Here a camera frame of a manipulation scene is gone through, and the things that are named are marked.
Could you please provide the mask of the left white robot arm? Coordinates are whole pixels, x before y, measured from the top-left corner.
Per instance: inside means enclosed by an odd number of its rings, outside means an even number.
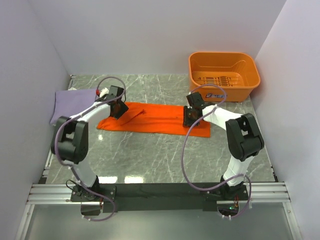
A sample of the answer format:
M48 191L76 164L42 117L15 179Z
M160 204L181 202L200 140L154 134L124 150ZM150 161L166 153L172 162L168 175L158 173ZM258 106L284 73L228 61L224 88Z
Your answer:
M122 101L126 89L110 86L98 91L99 97L85 110L72 116L61 116L55 124L51 151L61 165L75 177L75 195L94 201L102 196L98 176L85 160L89 151L89 129L108 117L119 119L129 107Z

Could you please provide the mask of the orange t shirt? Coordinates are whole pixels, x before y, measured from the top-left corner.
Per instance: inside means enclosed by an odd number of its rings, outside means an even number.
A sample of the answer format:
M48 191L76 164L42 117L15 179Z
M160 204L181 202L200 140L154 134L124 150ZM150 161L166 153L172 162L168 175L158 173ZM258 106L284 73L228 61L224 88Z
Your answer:
M119 119L108 117L99 122L98 130L185 136L184 107L152 103L127 102L128 111Z

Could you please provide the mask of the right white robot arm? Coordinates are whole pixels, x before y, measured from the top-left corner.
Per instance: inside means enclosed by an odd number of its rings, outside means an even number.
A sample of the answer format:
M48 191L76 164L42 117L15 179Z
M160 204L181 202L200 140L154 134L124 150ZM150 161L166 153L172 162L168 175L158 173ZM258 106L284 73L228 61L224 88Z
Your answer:
M184 154L181 154L181 169L186 182L195 190L213 193L218 189L222 198L230 200L245 189L246 172L255 156L264 148L265 143L253 114L239 114L205 102L199 92L186 96L188 105L183 107L183 126L188 127L183 149L193 128L200 122L216 125L226 131L227 145L231 154L228 166L213 187L198 187L188 179L184 167Z

